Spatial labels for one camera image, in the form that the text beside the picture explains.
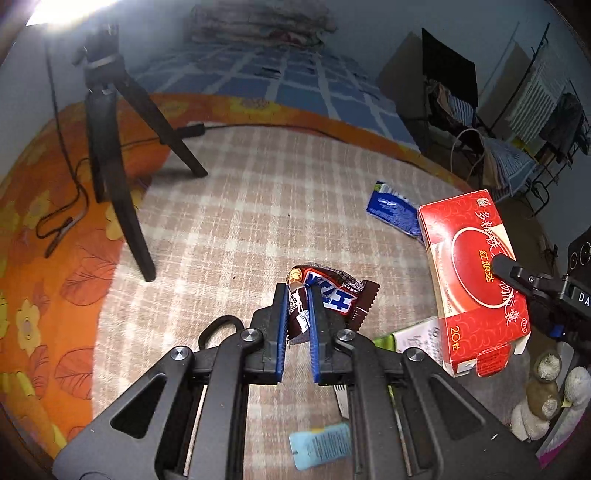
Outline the gloved right hand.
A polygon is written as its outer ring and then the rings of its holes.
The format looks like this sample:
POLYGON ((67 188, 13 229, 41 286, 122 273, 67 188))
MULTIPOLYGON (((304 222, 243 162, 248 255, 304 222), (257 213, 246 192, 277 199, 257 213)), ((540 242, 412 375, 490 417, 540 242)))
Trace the gloved right hand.
POLYGON ((566 342, 536 359, 526 396, 511 416, 510 429, 520 441, 540 441, 545 452, 574 432, 590 403, 590 373, 577 359, 566 342))

